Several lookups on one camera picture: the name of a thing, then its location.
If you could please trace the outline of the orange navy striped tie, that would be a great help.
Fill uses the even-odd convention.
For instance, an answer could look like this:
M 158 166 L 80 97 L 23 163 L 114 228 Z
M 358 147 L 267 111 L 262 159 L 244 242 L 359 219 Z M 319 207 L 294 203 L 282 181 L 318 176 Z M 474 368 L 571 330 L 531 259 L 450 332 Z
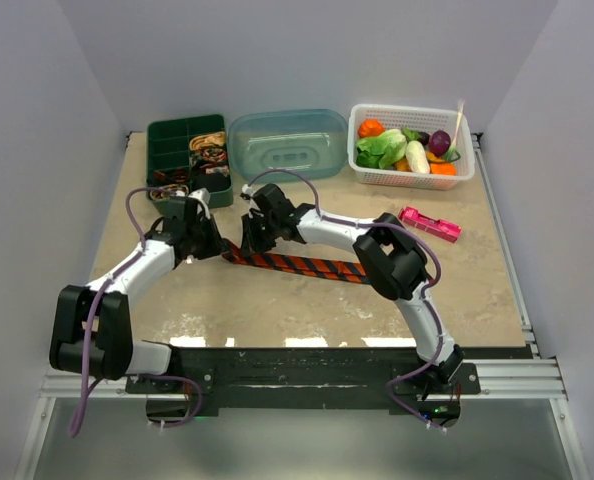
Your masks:
M 370 280 L 359 263 L 328 260 L 285 254 L 262 253 L 244 256 L 233 242 L 226 242 L 226 252 L 222 258 L 232 264 L 244 265 L 264 270 L 369 285 Z

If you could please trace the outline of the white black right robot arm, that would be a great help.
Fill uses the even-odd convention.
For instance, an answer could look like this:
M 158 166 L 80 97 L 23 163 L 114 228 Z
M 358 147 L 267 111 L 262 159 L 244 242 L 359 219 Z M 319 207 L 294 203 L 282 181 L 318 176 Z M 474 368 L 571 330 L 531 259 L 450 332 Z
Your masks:
M 364 280 L 395 303 L 416 342 L 420 366 L 399 379 L 422 378 L 436 393 L 457 382 L 464 354 L 444 327 L 430 295 L 441 269 L 430 275 L 426 264 L 437 258 L 396 216 L 384 213 L 376 219 L 361 219 L 329 213 L 316 203 L 296 206 L 275 184 L 259 189 L 246 184 L 241 197 L 249 202 L 249 211 L 242 216 L 243 258 L 301 273 L 336 273 Z M 274 255 L 271 250 L 279 239 L 347 251 L 356 255 L 359 265 L 348 270 L 313 259 Z

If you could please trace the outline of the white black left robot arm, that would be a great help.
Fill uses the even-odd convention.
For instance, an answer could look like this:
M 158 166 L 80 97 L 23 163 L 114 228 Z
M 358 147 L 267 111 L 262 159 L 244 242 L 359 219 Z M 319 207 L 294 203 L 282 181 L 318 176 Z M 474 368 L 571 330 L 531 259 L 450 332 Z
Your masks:
M 53 369 L 108 380 L 148 375 L 162 392 L 182 385 L 184 368 L 171 359 L 170 345 L 133 338 L 131 308 L 182 263 L 225 251 L 209 201 L 205 189 L 171 198 L 169 213 L 119 265 L 84 286 L 62 289 L 49 349 Z

